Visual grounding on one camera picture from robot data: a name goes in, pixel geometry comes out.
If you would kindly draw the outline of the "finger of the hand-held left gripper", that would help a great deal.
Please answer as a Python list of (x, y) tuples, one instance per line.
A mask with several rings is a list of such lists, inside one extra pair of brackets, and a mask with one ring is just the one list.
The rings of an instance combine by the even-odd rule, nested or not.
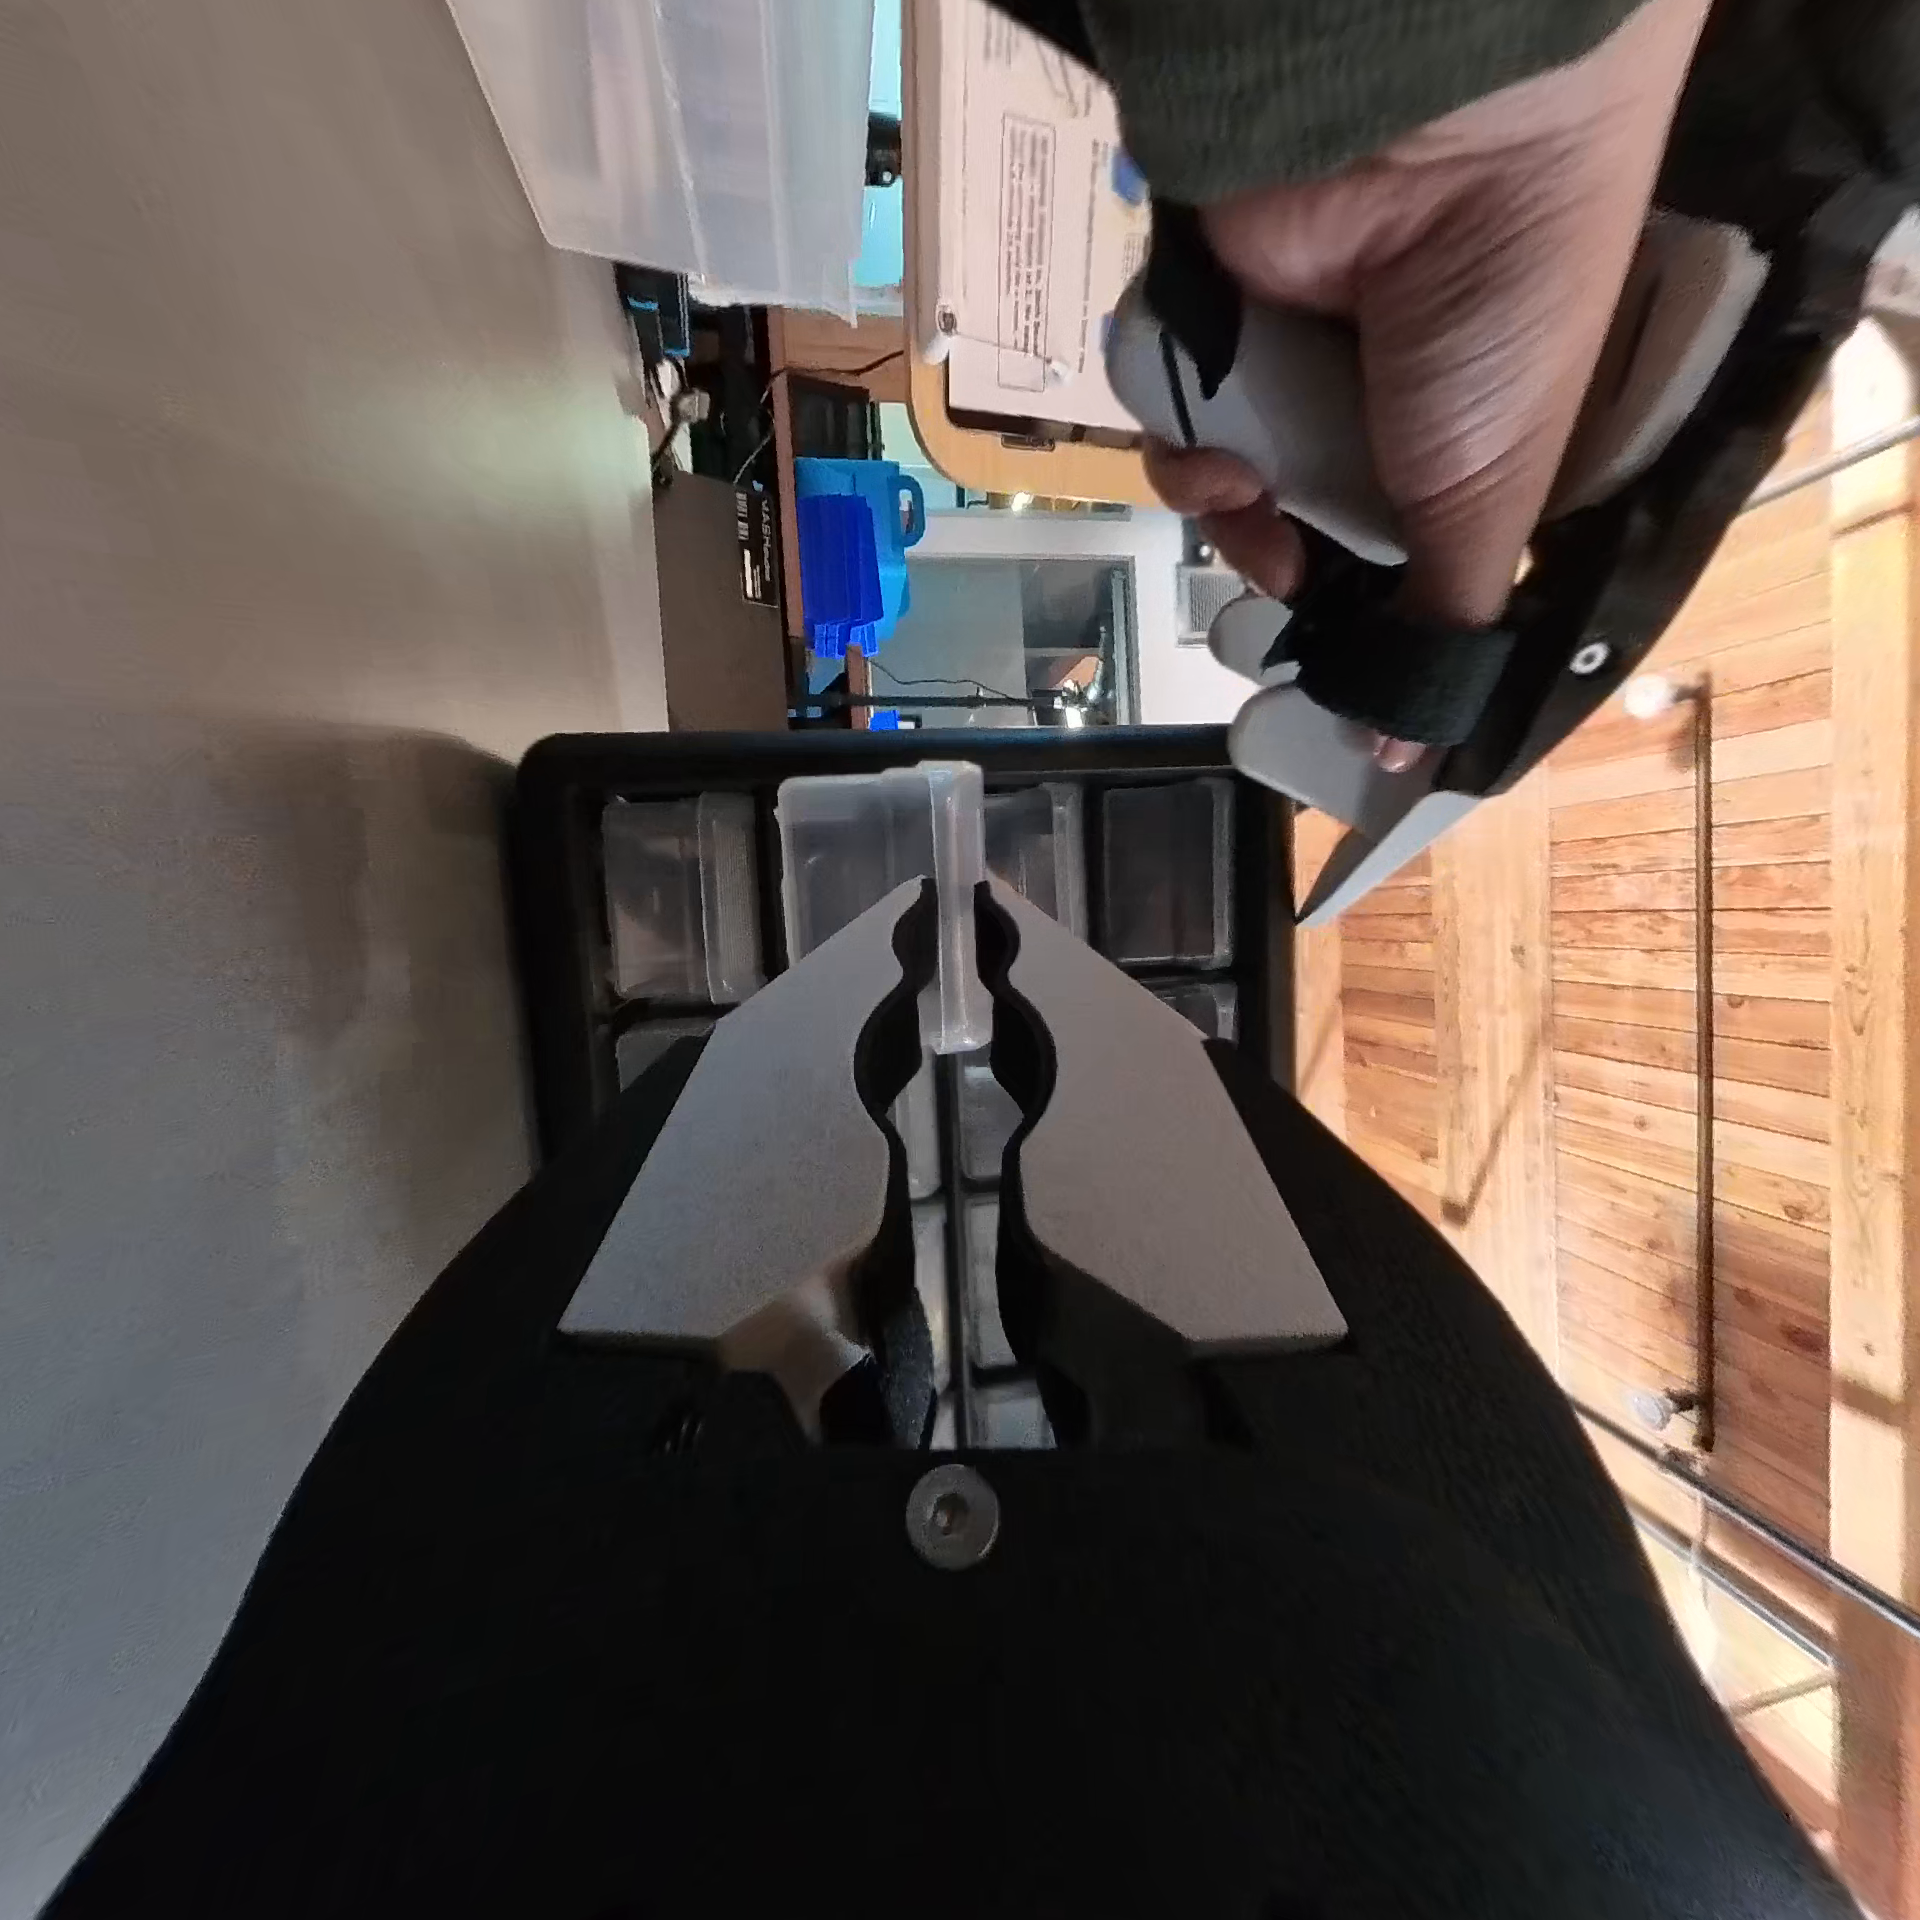
[(1375, 833), (1351, 828), (1317, 874), (1307, 898), (1296, 907), (1297, 923), (1329, 923), (1377, 884), (1392, 881), (1437, 840), (1461, 826), (1483, 796), (1433, 788)]

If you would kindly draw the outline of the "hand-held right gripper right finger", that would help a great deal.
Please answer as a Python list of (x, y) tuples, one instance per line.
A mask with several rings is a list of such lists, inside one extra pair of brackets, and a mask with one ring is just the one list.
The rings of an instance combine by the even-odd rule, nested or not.
[(1348, 1334), (1203, 1034), (996, 881), (976, 888), (999, 1160), (993, 1298), (1022, 1364), (1325, 1354)]

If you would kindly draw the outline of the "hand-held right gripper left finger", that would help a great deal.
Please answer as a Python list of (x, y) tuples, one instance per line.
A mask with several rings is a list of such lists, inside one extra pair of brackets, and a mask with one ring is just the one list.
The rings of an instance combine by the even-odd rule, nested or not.
[(827, 1444), (925, 1444), (939, 1388), (895, 1105), (939, 898), (912, 878), (723, 1017), (563, 1316), (783, 1393)]

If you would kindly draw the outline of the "small clear plastic drawer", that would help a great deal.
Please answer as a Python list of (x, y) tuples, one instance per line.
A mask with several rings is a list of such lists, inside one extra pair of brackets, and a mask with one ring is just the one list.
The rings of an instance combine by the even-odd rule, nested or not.
[(991, 996), (976, 960), (976, 889), (987, 878), (984, 785), (974, 761), (920, 760), (873, 776), (779, 785), (783, 954), (799, 963), (895, 888), (936, 893), (936, 984), (918, 1000), (925, 1049), (991, 1040)]

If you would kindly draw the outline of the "black drawer cabinet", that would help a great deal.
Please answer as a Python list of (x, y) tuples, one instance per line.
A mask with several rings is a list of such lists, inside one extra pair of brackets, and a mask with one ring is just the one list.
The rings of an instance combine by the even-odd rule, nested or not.
[(552, 736), (512, 812), (545, 1161), (792, 964), (779, 785), (917, 761), (981, 768), (989, 876), (1291, 1078), (1286, 812), (1230, 770), (1223, 728)]

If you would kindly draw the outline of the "clear plastic storage bin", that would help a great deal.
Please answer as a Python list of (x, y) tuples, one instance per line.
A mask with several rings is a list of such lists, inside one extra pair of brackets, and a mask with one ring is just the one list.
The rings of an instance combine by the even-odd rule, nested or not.
[(452, 2), (549, 245), (675, 272), (708, 306), (904, 310), (897, 2)]

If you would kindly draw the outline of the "person's left hand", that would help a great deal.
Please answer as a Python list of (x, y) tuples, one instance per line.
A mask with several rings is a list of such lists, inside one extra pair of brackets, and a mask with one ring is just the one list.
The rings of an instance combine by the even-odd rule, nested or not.
[(1637, 37), (1654, 25), (1646, 9), (1339, 176), (1203, 214), (1252, 302), (1351, 324), (1414, 617), (1489, 628), (1518, 579), (1691, 62), (1688, 38)]

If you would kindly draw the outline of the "brown panel with black label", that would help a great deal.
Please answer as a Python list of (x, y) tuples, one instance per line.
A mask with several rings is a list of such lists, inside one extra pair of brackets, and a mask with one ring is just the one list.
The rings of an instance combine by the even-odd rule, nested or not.
[(662, 694), (675, 732), (785, 732), (779, 612), (744, 594), (736, 498), (680, 473), (655, 493)]

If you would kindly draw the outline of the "blue plastic bin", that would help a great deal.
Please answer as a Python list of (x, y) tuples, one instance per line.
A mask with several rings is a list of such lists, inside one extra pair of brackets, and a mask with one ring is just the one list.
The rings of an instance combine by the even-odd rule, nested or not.
[(907, 553), (928, 528), (917, 477), (892, 462), (796, 459), (806, 649), (873, 658), (910, 608)]

